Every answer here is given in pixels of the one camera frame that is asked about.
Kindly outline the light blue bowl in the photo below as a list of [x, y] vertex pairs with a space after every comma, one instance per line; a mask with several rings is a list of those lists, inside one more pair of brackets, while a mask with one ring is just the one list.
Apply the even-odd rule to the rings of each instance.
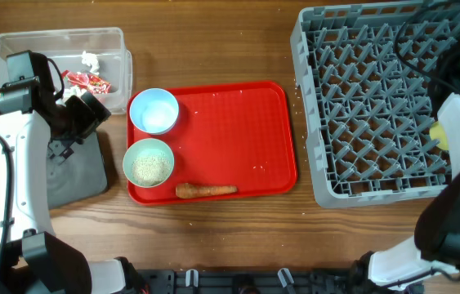
[[146, 89], [135, 95], [128, 111], [132, 124], [150, 135], [170, 131], [176, 124], [179, 112], [176, 97], [161, 88]]

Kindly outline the red snack wrapper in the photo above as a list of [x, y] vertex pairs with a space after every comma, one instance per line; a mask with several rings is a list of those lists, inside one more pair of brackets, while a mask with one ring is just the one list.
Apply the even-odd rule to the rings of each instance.
[[91, 94], [108, 94], [111, 84], [99, 76], [88, 72], [64, 71], [61, 77], [69, 84], [69, 89], [75, 95], [88, 91]]

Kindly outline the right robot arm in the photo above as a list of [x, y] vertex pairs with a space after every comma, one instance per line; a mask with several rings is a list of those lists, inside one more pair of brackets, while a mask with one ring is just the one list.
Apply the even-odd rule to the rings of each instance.
[[408, 292], [436, 275], [460, 282], [460, 35], [435, 70], [419, 73], [430, 79], [428, 93], [437, 108], [430, 135], [449, 152], [453, 179], [419, 216], [413, 237], [352, 265], [349, 293]]

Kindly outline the yellow plastic cup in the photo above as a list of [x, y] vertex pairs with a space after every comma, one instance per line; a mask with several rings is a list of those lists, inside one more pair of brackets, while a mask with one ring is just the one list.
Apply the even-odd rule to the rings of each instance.
[[442, 150], [449, 149], [448, 137], [444, 128], [439, 122], [434, 122], [429, 130], [429, 136], [432, 140], [437, 140], [437, 147]]

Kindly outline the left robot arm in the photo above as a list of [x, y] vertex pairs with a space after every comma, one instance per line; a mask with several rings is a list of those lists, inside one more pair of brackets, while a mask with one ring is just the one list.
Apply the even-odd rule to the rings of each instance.
[[30, 50], [7, 57], [10, 80], [0, 87], [0, 293], [92, 291], [86, 258], [51, 225], [47, 153], [51, 140], [82, 143], [110, 112], [89, 92], [58, 104], [55, 66]]

